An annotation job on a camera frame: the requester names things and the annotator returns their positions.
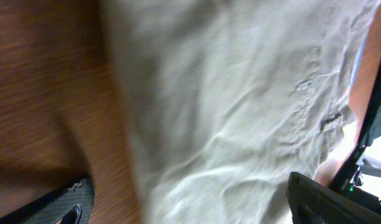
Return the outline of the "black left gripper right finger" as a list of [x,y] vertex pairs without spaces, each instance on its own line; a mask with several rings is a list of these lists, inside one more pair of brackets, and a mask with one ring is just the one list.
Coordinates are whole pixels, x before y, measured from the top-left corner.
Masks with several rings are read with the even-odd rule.
[[293,224],[381,224],[381,199],[353,184],[337,193],[292,172],[286,196]]

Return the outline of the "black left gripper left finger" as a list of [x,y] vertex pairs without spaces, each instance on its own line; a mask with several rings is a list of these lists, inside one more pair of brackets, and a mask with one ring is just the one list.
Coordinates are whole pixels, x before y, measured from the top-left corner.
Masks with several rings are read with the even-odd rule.
[[0,218],[0,224],[88,224],[94,207],[94,187],[83,176]]

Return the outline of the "khaki green shorts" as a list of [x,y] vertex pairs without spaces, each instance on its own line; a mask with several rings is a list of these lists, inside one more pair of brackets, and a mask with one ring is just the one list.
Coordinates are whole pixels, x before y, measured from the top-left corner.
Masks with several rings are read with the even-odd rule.
[[144,223],[282,223],[342,141],[379,1],[102,1]]

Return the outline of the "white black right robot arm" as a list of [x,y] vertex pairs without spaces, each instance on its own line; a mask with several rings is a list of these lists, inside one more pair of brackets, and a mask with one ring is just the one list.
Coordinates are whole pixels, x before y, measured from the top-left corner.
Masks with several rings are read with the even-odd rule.
[[381,216],[381,59],[357,144],[330,188]]

